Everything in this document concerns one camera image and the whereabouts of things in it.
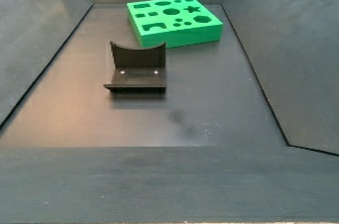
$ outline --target circular hole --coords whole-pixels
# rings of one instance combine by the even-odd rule
[[[194,17],[193,19],[194,19],[194,21],[198,22],[198,23],[209,23],[209,22],[212,21],[210,18],[206,17],[206,16],[197,16],[197,17]]]
[[[170,5],[170,2],[169,1],[158,1],[154,3],[157,6],[168,6]]]
[[[180,14],[180,11],[177,9],[174,9],[174,8],[165,9],[162,12],[166,15],[177,15],[177,14]]]

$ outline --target black plastic holder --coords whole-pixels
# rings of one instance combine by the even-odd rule
[[[165,43],[148,49],[130,49],[110,42],[114,64],[110,90],[165,91]]]

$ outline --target green foam block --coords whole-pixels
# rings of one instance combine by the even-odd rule
[[[149,0],[126,4],[141,47],[165,42],[166,48],[220,39],[222,22],[197,0]]]

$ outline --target bin floor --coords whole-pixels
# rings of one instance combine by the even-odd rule
[[[165,96],[110,95],[122,6],[96,6],[0,136],[0,223],[339,219],[339,159],[289,148],[220,6],[218,42],[168,50]]]
[[[124,6],[89,11],[0,136],[0,147],[282,145],[236,35],[166,50],[166,93],[117,94],[109,41],[137,47]]]

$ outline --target star-shaped hole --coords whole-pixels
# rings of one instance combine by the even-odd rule
[[[200,12],[200,7],[188,6],[188,8],[185,8],[184,10],[186,10],[189,13]]]

